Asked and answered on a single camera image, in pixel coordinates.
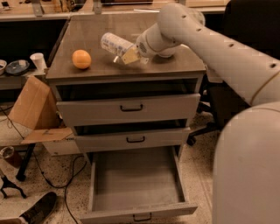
floor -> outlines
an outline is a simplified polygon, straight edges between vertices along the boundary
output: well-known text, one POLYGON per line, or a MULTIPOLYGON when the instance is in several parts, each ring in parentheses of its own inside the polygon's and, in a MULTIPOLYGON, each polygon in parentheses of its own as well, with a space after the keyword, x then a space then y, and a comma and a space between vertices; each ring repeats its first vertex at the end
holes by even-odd
MULTIPOLYGON (((212 121, 208 113, 197 114, 192 121, 192 129, 203 127, 207 122, 212 121)), ((30 132, 25 127, 15 124, 23 136, 30 132)), ((169 224, 210 224, 212 223, 212 168, 214 161, 214 148, 219 133, 212 132, 197 137, 197 143, 193 146, 185 145, 182 157, 179 162, 179 168, 183 176, 184 187, 188 193, 188 199, 192 203, 198 204, 198 209, 192 215, 179 216, 167 219, 158 219, 145 223, 169 223, 169 224)), ((9 144, 16 144, 21 141, 21 137, 5 120, 5 116, 0 114, 0 149, 9 144)), ((75 223, 67 211, 66 203, 73 214, 73 217, 79 221, 88 209, 88 194, 90 187, 91 170, 90 165, 86 164, 85 168, 74 177, 73 181, 67 188, 66 203, 64 200, 65 188, 54 188, 49 186, 44 180, 44 175, 52 182, 54 186, 64 186, 71 178, 72 171, 77 172, 85 163, 83 157, 79 155, 56 156, 52 157, 48 151, 41 145, 37 144, 34 155, 31 156, 30 163, 25 171, 26 180, 18 181, 15 176, 18 169, 13 168, 4 160, 0 159, 0 167, 6 177, 17 186, 24 190, 27 195, 23 199, 19 191, 6 188, 8 198, 4 199, 0 195, 0 217, 18 217, 22 212, 31 207, 43 194, 54 191, 58 194, 58 203, 52 214, 44 223, 59 224, 75 223)))

open drawer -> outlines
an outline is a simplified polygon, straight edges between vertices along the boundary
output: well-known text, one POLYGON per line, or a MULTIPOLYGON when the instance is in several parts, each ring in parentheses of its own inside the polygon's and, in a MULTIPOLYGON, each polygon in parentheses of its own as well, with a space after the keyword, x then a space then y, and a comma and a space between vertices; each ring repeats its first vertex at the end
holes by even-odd
POLYGON ((82 223, 143 222, 193 214, 182 186, 175 148, 94 154, 88 213, 82 223))

drawer cabinet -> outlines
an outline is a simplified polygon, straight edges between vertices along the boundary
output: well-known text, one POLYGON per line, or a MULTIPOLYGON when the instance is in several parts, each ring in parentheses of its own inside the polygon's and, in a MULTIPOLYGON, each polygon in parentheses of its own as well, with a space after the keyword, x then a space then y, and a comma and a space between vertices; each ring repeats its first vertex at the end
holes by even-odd
POLYGON ((168 59, 125 66, 113 63, 114 57, 100 49, 105 32, 135 42, 136 33, 153 25, 156 17, 71 17, 46 76, 66 126, 92 165, 82 223, 145 223, 192 214, 197 207, 187 200, 179 156, 200 100, 203 62, 180 46, 168 59), (89 69, 79 70, 69 62, 73 48, 90 53, 89 69))

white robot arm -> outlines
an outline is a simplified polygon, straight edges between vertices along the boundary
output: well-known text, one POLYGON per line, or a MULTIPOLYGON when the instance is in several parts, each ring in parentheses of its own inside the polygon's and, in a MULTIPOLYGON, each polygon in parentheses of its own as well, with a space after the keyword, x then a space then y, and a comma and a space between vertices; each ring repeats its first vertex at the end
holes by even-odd
POLYGON ((213 169, 213 224, 280 223, 280 61, 204 27, 193 10, 164 6, 139 36, 144 57, 189 46, 254 107, 221 132, 213 169))
POLYGON ((280 61, 207 29, 193 10, 169 3, 136 42, 144 57, 189 46, 248 104, 280 101, 280 61))

cable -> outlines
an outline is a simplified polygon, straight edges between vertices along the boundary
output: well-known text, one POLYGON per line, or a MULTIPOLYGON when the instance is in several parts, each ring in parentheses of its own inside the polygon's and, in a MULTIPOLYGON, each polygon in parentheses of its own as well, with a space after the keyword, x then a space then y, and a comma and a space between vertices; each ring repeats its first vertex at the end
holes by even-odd
MULTIPOLYGON (((11 125, 12 125, 12 127, 14 127, 14 129, 17 131, 17 133, 18 133, 23 139, 25 139, 25 138, 23 137, 23 135, 20 133, 20 131, 16 128, 16 126, 14 125, 14 123, 12 122, 12 120, 11 120, 11 119, 8 117, 8 115, 5 113, 5 110, 11 109, 11 108, 12 108, 12 107, 6 108, 6 109, 2 109, 2 107, 0 106, 1 111, 2 111, 2 113, 4 113, 5 116, 7 117, 8 122, 10 122, 11 125)), ((36 160, 36 162, 37 162, 38 168, 40 169, 41 174, 42 174, 43 178, 45 179, 46 183, 47 183, 49 186, 53 187, 53 188, 57 188, 57 189, 65 188, 65 190, 64 190, 64 201, 65 201, 65 204, 66 204, 67 211, 69 212, 69 214, 71 215, 71 217, 72 217, 72 219, 75 221, 75 223, 78 224, 78 221, 74 218, 74 216, 73 216, 73 214, 71 213, 71 211, 70 211, 70 209, 69 209, 69 207, 68 207, 68 204, 67 204, 67 188, 68 188, 69 185, 71 184, 71 182, 72 182, 72 180, 74 179, 74 177, 76 177, 76 176, 86 167, 87 161, 85 161, 85 164, 74 174, 74 164, 75 164, 75 162, 76 162, 76 160, 77 160, 78 158, 83 158, 83 156, 78 156, 78 157, 76 157, 76 158, 73 160, 73 165, 72 165, 72 177, 68 180, 68 182, 67 182, 65 185, 56 186, 56 185, 53 185, 53 183, 52 183, 48 178, 45 177, 45 174, 44 174, 44 172, 42 171, 42 169, 41 169, 41 167, 40 167, 40 165, 39 165, 39 161, 37 160, 37 157, 36 157, 36 155, 35 155, 34 152, 33 152, 33 156, 35 157, 35 160, 36 160)))
POLYGON ((8 115, 6 114, 6 112, 5 112, 5 110, 6 109, 3 109, 1 106, 0 106, 0 109, 1 109, 1 111, 2 111, 2 113, 7 117, 7 119, 8 119, 8 122, 10 122, 10 124, 11 124, 11 126, 9 127, 9 125, 8 125, 8 127, 11 129, 12 127, 14 127, 14 129, 17 131, 17 133, 22 137, 22 139, 25 139, 24 137, 23 137, 23 135, 19 132, 19 130, 17 129, 17 127, 14 125, 14 123, 13 123, 13 121, 8 117, 8 115))
POLYGON ((53 187, 53 188, 57 188, 57 189, 61 189, 61 188, 65 188, 64 189, 64 201, 65 201, 65 204, 66 204, 66 208, 67 208, 67 211, 69 212, 69 214, 71 215, 72 219, 75 221, 76 224, 78 224, 78 221, 74 218, 73 214, 71 213, 69 207, 68 207, 68 204, 67 204, 67 188, 70 186, 72 180, 74 179, 74 177, 76 177, 85 167, 86 167, 86 164, 87 164, 87 161, 85 161, 84 165, 76 172, 74 173, 74 165, 75 165, 75 162, 78 158, 83 158, 83 156, 78 156, 76 157, 74 160, 73 160, 73 165, 72 165, 72 177, 68 180, 68 182, 65 184, 65 185, 59 185, 59 186, 56 186, 56 185, 53 185, 53 183, 48 179, 46 178, 44 172, 42 171, 40 165, 39 165, 39 161, 37 160, 37 157, 35 155, 35 153, 33 152, 33 156, 35 157, 35 160, 37 162, 37 165, 38 165, 38 168, 40 169, 41 171, 41 174, 43 176, 43 178, 45 179, 46 183, 53 187))

